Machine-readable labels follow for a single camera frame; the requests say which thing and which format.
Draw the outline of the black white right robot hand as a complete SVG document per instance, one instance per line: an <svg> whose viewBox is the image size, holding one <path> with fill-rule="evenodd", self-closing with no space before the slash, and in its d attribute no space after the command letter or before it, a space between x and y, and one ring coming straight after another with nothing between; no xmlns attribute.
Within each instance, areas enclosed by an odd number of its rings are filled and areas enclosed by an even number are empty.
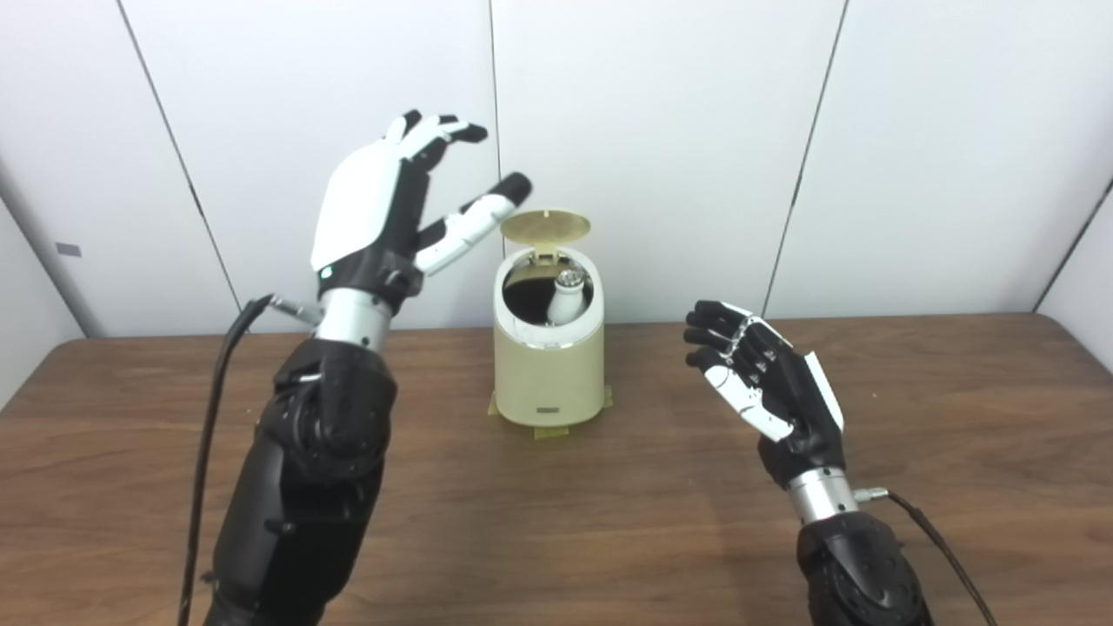
<svg viewBox="0 0 1113 626"><path fill-rule="evenodd" d="M684 364L759 432L759 458L787 489L812 470L845 470L843 409L815 353L802 354L750 310L700 300L684 317Z"/></svg>

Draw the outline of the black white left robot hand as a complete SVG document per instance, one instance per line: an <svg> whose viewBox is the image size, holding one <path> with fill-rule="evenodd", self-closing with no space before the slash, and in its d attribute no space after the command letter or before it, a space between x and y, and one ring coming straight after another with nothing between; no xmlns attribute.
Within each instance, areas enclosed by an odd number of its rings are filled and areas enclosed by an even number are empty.
<svg viewBox="0 0 1113 626"><path fill-rule="evenodd" d="M382 137L349 154L329 176L311 268L321 296L358 290L396 314L423 282L473 250L531 195L509 174L460 211L423 225L432 172L453 143L481 143L481 124L408 111Z"/></svg>

